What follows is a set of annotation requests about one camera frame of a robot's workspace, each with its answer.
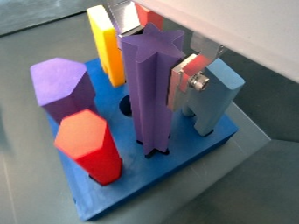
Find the gripper metal right finger with screw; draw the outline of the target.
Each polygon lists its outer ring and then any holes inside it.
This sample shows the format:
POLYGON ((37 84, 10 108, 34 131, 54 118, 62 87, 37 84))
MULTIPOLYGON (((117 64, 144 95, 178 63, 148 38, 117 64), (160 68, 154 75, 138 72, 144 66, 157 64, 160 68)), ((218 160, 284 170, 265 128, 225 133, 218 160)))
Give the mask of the gripper metal right finger with screw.
POLYGON ((226 50, 221 44, 197 32, 190 36, 190 49, 194 53, 185 56, 170 71, 166 95, 166 107, 170 111, 186 102, 188 89, 200 92, 206 88, 209 79, 202 75, 204 68, 226 50))

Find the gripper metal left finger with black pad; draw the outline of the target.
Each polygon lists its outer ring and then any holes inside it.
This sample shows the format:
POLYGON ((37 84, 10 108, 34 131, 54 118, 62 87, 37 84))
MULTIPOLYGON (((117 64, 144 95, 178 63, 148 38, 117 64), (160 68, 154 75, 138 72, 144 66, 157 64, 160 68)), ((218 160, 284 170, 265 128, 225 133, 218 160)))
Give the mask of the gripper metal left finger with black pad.
POLYGON ((106 0, 111 24, 119 38, 140 33, 144 27, 140 25, 135 6, 130 0, 106 0))

